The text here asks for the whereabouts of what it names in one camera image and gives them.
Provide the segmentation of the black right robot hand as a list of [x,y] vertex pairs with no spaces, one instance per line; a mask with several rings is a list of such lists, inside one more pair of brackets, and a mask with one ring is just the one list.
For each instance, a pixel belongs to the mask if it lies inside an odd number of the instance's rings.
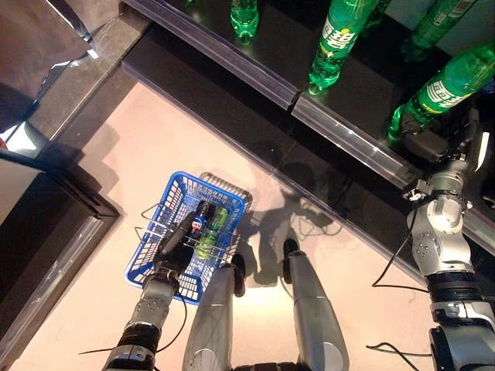
[[483,166],[490,142],[490,131],[483,127],[474,107],[430,121],[424,128],[405,114],[399,134],[402,145],[416,157],[466,173]]

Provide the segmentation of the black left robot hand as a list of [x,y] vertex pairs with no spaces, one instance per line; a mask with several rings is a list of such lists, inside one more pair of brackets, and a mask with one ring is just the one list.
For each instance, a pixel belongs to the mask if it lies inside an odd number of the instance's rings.
[[156,249],[153,258],[154,274],[165,276],[173,272],[179,276],[185,272],[195,247],[193,221],[196,213],[188,213],[179,224],[173,224]]

